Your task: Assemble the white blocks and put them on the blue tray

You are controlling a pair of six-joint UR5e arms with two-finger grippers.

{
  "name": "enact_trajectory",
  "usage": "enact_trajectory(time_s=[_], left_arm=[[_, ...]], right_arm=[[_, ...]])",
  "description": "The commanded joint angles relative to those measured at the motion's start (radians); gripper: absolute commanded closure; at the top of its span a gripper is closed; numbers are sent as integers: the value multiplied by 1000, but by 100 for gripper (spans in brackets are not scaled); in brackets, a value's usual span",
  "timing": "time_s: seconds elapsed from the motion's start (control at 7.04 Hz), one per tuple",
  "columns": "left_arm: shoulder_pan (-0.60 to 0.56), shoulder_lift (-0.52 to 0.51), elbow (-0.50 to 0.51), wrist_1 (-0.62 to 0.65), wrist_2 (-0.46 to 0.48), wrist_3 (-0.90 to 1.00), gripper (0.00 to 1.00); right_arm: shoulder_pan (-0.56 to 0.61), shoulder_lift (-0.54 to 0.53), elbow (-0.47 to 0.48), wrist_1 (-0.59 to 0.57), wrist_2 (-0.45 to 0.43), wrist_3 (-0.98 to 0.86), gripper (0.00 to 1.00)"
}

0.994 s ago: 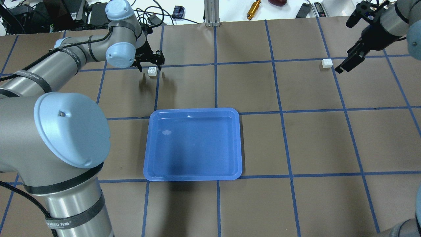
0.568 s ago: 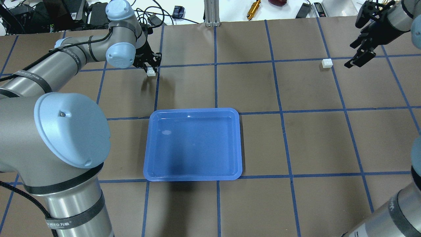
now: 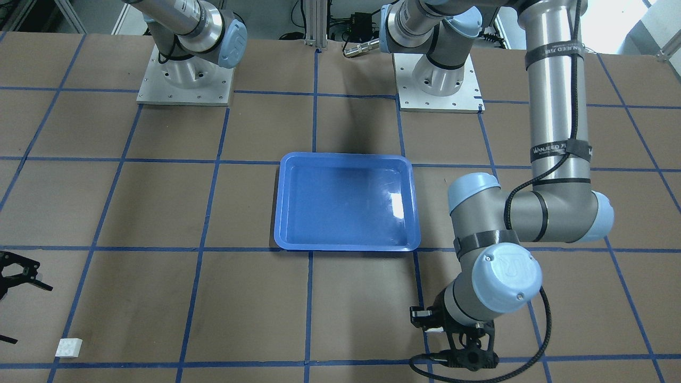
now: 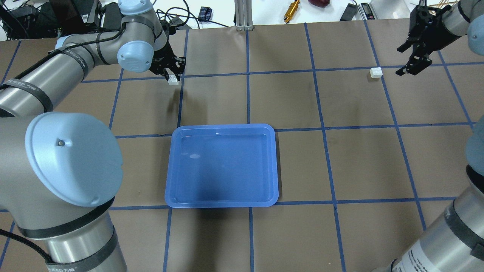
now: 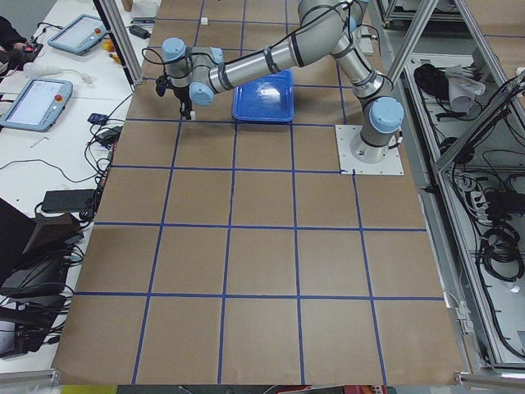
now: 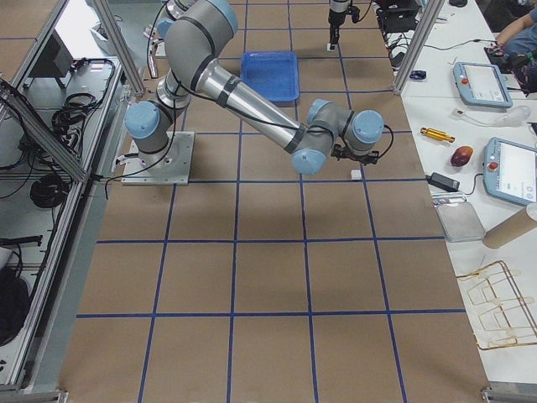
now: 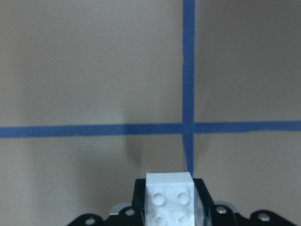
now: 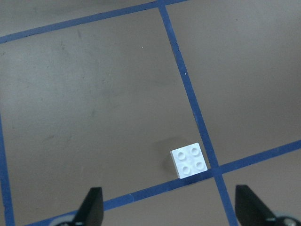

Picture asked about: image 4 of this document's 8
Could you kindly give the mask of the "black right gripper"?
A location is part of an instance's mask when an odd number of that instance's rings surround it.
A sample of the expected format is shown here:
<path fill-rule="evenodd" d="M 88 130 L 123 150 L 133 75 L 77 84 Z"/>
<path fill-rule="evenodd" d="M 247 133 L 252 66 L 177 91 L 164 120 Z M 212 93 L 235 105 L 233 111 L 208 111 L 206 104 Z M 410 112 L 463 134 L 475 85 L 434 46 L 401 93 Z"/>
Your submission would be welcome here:
<path fill-rule="evenodd" d="M 411 48 L 412 52 L 409 61 L 396 71 L 396 75 L 416 76 L 432 64 L 428 56 L 445 45 L 444 12 L 445 9 L 427 5 L 417 5 L 410 12 L 408 37 L 397 51 L 403 53 Z"/>

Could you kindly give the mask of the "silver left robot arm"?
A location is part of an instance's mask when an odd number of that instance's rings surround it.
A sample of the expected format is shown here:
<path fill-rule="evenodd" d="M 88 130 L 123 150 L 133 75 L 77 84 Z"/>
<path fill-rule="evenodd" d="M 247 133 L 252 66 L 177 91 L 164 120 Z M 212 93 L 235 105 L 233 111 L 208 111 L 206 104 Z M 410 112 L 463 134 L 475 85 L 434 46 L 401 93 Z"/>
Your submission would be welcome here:
<path fill-rule="evenodd" d="M 180 81 L 186 58 L 169 37 L 177 26 L 149 0 L 120 0 L 121 26 L 62 37 L 56 48 L 1 84 L 1 209 L 49 272 L 126 272 L 109 208 L 123 180 L 112 131 L 85 113 L 55 107 L 94 67 L 119 64 Z"/>

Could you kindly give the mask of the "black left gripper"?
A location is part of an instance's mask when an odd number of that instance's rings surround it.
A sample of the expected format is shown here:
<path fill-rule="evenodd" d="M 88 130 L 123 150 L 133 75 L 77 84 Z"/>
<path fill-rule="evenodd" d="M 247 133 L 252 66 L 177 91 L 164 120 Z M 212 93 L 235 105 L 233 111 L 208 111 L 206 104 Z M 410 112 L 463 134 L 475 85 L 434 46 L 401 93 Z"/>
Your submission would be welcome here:
<path fill-rule="evenodd" d="M 176 28 L 169 22 L 161 22 L 161 26 L 161 32 L 155 39 L 154 55 L 149 71 L 155 75 L 163 75 L 166 81 L 169 81 L 168 70 L 170 70 L 177 80 L 181 80 L 186 67 L 186 57 L 174 54 L 169 43 L 169 38 L 176 33 Z"/>

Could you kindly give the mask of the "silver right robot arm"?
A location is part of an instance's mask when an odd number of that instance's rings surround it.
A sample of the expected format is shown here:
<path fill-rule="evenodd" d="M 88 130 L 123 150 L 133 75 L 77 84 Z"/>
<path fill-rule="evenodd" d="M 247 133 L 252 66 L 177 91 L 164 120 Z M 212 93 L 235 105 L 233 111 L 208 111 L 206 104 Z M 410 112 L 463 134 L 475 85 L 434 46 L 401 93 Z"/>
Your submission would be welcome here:
<path fill-rule="evenodd" d="M 410 12 L 408 36 L 398 52 L 412 50 L 399 76 L 417 75 L 432 64 L 430 54 L 466 37 L 470 50 L 483 55 L 483 1 L 458 0 L 430 7 L 420 0 Z M 453 200 L 419 238 L 377 272 L 483 271 L 483 119 L 465 145 L 465 171 Z"/>

